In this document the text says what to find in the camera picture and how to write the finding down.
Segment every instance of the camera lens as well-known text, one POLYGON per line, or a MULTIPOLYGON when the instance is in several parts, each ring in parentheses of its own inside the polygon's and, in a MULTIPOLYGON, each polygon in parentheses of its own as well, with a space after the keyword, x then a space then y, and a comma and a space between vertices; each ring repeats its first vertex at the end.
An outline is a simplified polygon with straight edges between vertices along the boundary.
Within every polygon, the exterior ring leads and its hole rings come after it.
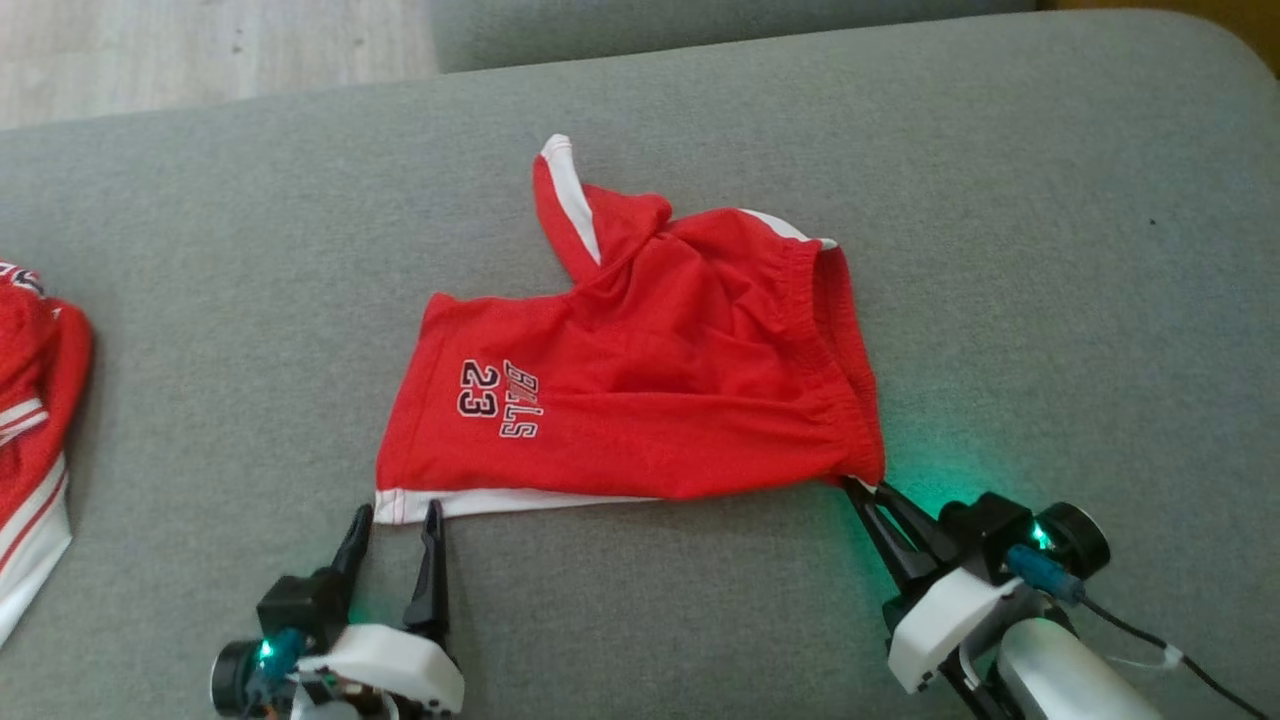
MULTIPOLYGON (((209 675, 209 697, 214 702, 214 710, 223 717, 241 717, 248 708, 246 685, 261 644, 261 641, 236 641, 228 643, 214 660, 214 670, 209 675)), ((265 717, 266 714, 261 708, 253 708, 250 716, 265 717)))
POLYGON ((1083 510, 1056 502, 1036 516, 1036 523, 1051 541, 1048 555, 1082 580, 1111 562, 1111 546, 1102 529, 1083 510))

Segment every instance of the blue connector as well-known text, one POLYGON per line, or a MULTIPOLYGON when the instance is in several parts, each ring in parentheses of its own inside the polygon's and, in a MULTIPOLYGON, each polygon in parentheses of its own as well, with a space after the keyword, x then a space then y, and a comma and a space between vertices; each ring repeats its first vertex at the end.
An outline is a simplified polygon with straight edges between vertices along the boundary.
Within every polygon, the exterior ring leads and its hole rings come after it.
POLYGON ((1005 556, 1009 571, 1028 585, 1047 592, 1056 600, 1075 605, 1084 597, 1084 582, 1066 571, 1052 559, 1027 547, 1015 544, 1005 556))
POLYGON ((285 628, 262 641, 257 648, 257 670, 271 682, 279 682, 293 671, 298 657, 307 648, 307 639, 301 630, 285 628))

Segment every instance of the white stripe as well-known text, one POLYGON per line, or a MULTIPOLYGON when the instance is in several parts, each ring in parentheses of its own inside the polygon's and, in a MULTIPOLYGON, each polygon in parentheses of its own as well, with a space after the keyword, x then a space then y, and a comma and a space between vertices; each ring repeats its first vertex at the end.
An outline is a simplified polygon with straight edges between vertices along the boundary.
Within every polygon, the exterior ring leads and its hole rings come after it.
POLYGON ((20 436, 23 430, 35 428, 36 425, 44 423, 47 419, 49 419, 49 413, 41 410, 40 413, 28 416, 26 420, 20 423, 15 423, 13 425, 9 425, 8 428, 4 428, 3 430, 0 430, 0 447, 4 447, 6 442, 20 436))
POLYGON ((4 571, 0 571, 0 646, 35 600, 49 574, 54 571, 54 566, 67 552, 70 542, 67 493, 63 492, 50 503, 44 516, 32 524, 22 544, 9 556, 4 571))
POLYGON ((791 240, 799 240, 803 242, 818 241, 822 243, 823 250, 831 250, 836 247, 836 241, 827 237, 809 237, 803 232, 797 231, 795 225, 783 220, 782 218, 774 218, 768 213, 760 213, 758 210, 748 210, 746 208, 739 208, 739 210, 751 215, 753 218, 762 220, 764 224, 769 225, 769 229, 781 234, 782 237, 790 237, 791 240))
POLYGON ((18 405, 14 405, 13 407, 5 410, 4 413, 0 413, 0 428, 17 420, 18 418, 22 418, 23 415, 27 415, 28 413, 35 413, 41 407, 42 405, 40 405, 38 397, 32 397, 31 400, 19 402, 18 405))
POLYGON ((591 206, 586 204, 586 195, 582 195, 582 183, 577 179, 577 170, 573 169, 573 146, 563 135, 553 135, 543 146, 541 156, 547 160, 547 168, 552 173, 552 187, 556 188, 556 200, 568 222, 573 224, 582 247, 600 264, 600 243, 595 240, 595 225, 591 223, 591 206))
POLYGON ((27 500, 18 506, 18 511, 9 518, 4 527, 0 527, 0 557, 9 551, 9 546, 18 539, 22 534, 22 529, 27 527, 27 523, 36 516, 36 512, 45 505, 49 496, 54 493, 54 488, 58 487, 58 480, 63 478, 63 473, 67 471, 67 461, 63 455, 58 454, 58 461, 45 475, 45 479, 40 482, 36 489, 27 496, 27 500))
POLYGON ((534 488, 476 488, 460 491, 378 491, 374 503, 374 521, 384 525, 421 523, 426 507, 439 500, 444 515, 481 515, 485 512, 521 512, 525 510, 550 510, 607 502, 646 502, 655 497, 627 497, 605 495, 573 495, 534 488))

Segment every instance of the red basketball shorts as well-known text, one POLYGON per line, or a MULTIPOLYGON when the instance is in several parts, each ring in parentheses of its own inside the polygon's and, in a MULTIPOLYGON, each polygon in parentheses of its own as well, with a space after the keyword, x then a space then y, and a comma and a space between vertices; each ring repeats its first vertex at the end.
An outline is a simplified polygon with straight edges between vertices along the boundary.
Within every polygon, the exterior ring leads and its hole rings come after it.
POLYGON ((0 260, 0 644, 72 539, 63 439, 90 346, 79 309, 0 260))
POLYGON ((687 500, 829 474, 884 450, 845 255, 741 209, 671 219, 581 184, 568 138, 534 161, 564 295, 426 307, 378 457, 381 523, 687 500))

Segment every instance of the gray cushion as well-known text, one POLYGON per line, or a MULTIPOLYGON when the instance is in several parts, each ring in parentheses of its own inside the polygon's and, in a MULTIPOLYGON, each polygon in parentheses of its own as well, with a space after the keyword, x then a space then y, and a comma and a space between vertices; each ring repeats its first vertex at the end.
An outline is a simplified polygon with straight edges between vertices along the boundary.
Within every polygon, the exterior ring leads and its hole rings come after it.
POLYGON ((1033 10, 1034 0, 431 0, 444 72, 1033 10))
MULTIPOLYGON (((370 500, 429 295, 568 286, 529 184, 553 132, 589 182, 840 240, 899 486, 1080 505, 1114 546, 1097 600, 1280 706, 1280 99, 1226 32, 1115 12, 0 135, 3 252, 99 332, 77 539, 0 651, 6 720, 210 715, 214 653, 370 500)), ((964 716, 892 682, 891 584, 832 488, 449 532, 467 717, 964 716)), ((360 619, 396 621, 416 534, 378 530, 360 619)))

